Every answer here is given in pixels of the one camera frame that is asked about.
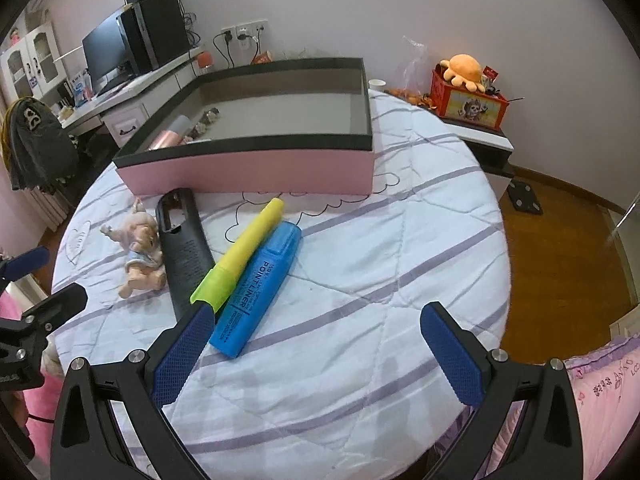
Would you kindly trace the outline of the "bottle with orange lid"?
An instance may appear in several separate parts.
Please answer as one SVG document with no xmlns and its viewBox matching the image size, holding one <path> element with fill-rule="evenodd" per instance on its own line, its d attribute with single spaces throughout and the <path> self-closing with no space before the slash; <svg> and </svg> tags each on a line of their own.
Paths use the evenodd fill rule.
<svg viewBox="0 0 640 480">
<path fill-rule="evenodd" d="M 209 74 L 215 69 L 213 55 L 209 51 L 199 53 L 196 62 L 201 75 Z"/>
</svg>

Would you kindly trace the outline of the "yellow highlighter pen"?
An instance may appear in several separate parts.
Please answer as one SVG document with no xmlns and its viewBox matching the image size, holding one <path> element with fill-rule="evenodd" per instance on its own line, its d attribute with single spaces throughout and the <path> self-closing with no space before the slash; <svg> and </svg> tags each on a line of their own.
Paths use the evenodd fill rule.
<svg viewBox="0 0 640 480">
<path fill-rule="evenodd" d="M 190 296 L 190 303 L 204 302 L 217 313 L 229 299 L 257 247 L 281 221 L 284 203 L 273 198 L 248 224 L 222 258 L 207 272 Z"/>
</svg>

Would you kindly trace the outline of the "black remote holder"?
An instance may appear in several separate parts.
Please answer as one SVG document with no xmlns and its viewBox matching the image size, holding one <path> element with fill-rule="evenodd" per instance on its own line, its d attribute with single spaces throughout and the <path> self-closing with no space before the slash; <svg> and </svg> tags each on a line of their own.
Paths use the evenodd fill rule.
<svg viewBox="0 0 640 480">
<path fill-rule="evenodd" d="M 214 266 L 190 188 L 164 194 L 155 209 L 160 248 L 176 321 L 190 310 L 190 297 Z"/>
</svg>

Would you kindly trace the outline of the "office chair with jacket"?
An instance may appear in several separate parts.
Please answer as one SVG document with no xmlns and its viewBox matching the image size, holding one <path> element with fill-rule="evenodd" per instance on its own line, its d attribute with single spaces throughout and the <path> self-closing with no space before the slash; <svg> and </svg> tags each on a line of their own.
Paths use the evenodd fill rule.
<svg viewBox="0 0 640 480">
<path fill-rule="evenodd" d="M 1 154 L 13 191 L 54 186 L 76 174 L 79 156 L 58 118 L 43 102 L 21 98 L 10 105 L 1 128 Z"/>
</svg>

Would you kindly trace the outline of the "red printed storage box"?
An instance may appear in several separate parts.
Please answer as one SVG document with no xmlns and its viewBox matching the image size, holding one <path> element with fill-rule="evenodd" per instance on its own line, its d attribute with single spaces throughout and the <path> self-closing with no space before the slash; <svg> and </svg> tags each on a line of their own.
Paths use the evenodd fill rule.
<svg viewBox="0 0 640 480">
<path fill-rule="evenodd" d="M 436 114 L 442 119 L 498 131 L 509 106 L 508 100 L 503 96 L 488 96 L 454 87 L 444 79 L 443 73 L 439 66 L 432 71 L 430 97 L 436 106 Z"/>
</svg>

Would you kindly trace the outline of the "white striped table cloth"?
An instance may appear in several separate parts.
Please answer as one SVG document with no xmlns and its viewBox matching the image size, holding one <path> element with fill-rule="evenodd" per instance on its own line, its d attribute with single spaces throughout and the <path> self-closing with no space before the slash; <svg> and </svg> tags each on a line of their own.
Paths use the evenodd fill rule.
<svg viewBox="0 0 640 480">
<path fill-rule="evenodd" d="M 285 195 L 303 233 L 242 354 L 206 348 L 165 410 L 214 479 L 390 479 L 461 404 L 423 340 L 432 301 L 489 348 L 509 310 L 497 199 L 475 157 L 426 110 L 370 96 L 369 197 Z"/>
</svg>

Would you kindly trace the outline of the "low white side cabinet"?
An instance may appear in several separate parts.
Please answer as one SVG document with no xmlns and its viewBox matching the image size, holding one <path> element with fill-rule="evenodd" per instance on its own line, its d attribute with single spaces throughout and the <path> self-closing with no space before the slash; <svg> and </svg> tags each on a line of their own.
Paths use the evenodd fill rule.
<svg viewBox="0 0 640 480">
<path fill-rule="evenodd" d="M 400 182 L 397 174 L 384 169 L 393 154 L 411 151 L 415 146 L 435 145 L 448 148 L 462 142 L 484 171 L 497 200 L 513 179 L 509 158 L 514 147 L 501 133 L 491 133 L 452 122 L 443 122 L 387 92 L 369 90 L 375 146 L 373 193 L 381 194 Z"/>
</svg>

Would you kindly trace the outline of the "white paper cup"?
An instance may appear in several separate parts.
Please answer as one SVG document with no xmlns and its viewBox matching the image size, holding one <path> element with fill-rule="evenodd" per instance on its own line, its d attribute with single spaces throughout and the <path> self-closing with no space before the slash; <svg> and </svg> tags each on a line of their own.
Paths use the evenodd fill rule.
<svg viewBox="0 0 640 480">
<path fill-rule="evenodd" d="M 368 81 L 371 90 L 383 92 L 387 88 L 387 82 L 383 79 L 373 78 Z"/>
</svg>

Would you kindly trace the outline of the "translucent bottle with blue cap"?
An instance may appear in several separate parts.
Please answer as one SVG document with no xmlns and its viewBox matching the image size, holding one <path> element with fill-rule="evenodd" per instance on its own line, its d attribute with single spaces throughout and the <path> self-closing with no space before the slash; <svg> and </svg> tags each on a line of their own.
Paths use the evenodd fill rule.
<svg viewBox="0 0 640 480">
<path fill-rule="evenodd" d="M 174 132 L 182 138 L 192 129 L 192 122 L 189 117 L 179 115 L 167 127 L 168 131 Z"/>
</svg>

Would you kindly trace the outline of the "orange octopus plush toy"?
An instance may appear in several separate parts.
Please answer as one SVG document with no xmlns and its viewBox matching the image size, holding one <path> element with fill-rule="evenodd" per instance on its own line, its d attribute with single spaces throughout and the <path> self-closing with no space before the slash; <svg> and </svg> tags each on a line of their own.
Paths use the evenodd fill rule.
<svg viewBox="0 0 640 480">
<path fill-rule="evenodd" d="M 441 60 L 439 66 L 444 70 L 442 78 L 452 86 L 464 87 L 469 92 L 486 91 L 482 84 L 482 66 L 471 55 L 456 54 L 448 60 Z"/>
</svg>

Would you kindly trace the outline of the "black ornate hair clip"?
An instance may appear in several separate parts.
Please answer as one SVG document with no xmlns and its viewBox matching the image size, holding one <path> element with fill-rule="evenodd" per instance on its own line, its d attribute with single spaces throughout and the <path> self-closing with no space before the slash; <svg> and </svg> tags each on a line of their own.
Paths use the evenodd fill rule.
<svg viewBox="0 0 640 480">
<path fill-rule="evenodd" d="M 198 118 L 192 126 L 186 129 L 186 134 L 182 142 L 189 144 L 195 141 L 203 141 L 208 129 L 219 119 L 220 111 L 217 107 L 211 107 L 204 110 L 201 117 Z"/>
</svg>

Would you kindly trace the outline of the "blue highlighter pen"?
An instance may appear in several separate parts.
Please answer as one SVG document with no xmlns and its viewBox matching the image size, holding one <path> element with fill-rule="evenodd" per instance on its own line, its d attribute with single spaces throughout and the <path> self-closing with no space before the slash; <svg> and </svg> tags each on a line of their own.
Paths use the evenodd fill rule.
<svg viewBox="0 0 640 480">
<path fill-rule="evenodd" d="M 296 224 L 282 221 L 257 248 L 221 310 L 209 344 L 237 358 L 277 296 L 302 240 Z"/>
</svg>

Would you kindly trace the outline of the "clear plastic bag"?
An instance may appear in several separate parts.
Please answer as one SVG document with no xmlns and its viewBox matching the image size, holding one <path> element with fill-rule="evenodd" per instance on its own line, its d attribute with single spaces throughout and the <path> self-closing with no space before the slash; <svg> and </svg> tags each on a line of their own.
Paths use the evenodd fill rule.
<svg viewBox="0 0 640 480">
<path fill-rule="evenodd" d="M 403 36 L 394 85 L 400 90 L 424 94 L 431 88 L 432 60 L 426 44 Z"/>
</svg>

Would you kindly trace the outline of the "rose gold metal case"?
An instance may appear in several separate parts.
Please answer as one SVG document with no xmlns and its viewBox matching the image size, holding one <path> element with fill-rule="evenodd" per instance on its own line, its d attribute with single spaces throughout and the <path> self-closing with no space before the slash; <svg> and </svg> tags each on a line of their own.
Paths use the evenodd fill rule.
<svg viewBox="0 0 640 480">
<path fill-rule="evenodd" d="M 161 150 L 162 148 L 173 148 L 184 143 L 184 133 L 178 133 L 174 130 L 165 129 L 151 142 L 148 147 L 149 151 Z"/>
</svg>

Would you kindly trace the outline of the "black floor scale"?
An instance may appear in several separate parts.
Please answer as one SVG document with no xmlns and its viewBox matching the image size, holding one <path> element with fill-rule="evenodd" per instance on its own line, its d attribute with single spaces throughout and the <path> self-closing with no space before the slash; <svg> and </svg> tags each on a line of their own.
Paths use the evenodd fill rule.
<svg viewBox="0 0 640 480">
<path fill-rule="evenodd" d="M 509 200 L 516 211 L 526 214 L 543 214 L 539 200 L 532 186 L 524 181 L 513 179 L 506 188 Z"/>
</svg>

